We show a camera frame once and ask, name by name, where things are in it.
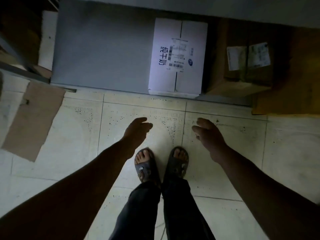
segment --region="left hand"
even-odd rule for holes
[[[126,141],[128,143],[128,148],[130,149],[130,154],[132,155],[134,151],[142,144],[146,139],[147,133],[153,127],[151,123],[143,123],[147,120],[146,117],[137,118],[131,122],[128,128],[125,130],[121,141]]]

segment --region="sandal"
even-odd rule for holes
[[[180,152],[184,151],[184,153],[186,154],[186,161],[183,161],[179,158],[174,157],[174,151],[176,149],[180,149]],[[186,175],[188,164],[189,164],[189,155],[187,151],[181,146],[176,146],[170,152],[167,168],[164,174],[164,179],[171,177],[173,175],[179,178],[183,178]]]
[[[142,183],[147,182],[147,181],[153,181],[157,186],[161,184],[160,177],[159,177],[159,172],[155,160],[155,156],[153,152],[149,148],[144,148],[138,151],[136,156],[144,150],[148,150],[149,155],[150,155],[150,160],[149,161],[144,161],[138,164],[134,164],[136,171],[138,173],[138,177]]]

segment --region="left foot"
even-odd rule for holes
[[[137,153],[134,164],[142,183],[151,181],[160,188],[161,182],[155,157],[149,148],[142,149]]]

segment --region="barcode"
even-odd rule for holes
[[[169,49],[168,60],[171,60],[171,55],[172,55],[172,46],[170,46],[170,49]]]
[[[169,63],[170,67],[183,68],[183,65]]]

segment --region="trousers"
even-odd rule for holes
[[[154,239],[158,203],[162,193],[168,240],[215,240],[190,193],[185,179],[166,179],[161,190],[153,182],[141,183],[130,194],[109,240]]]

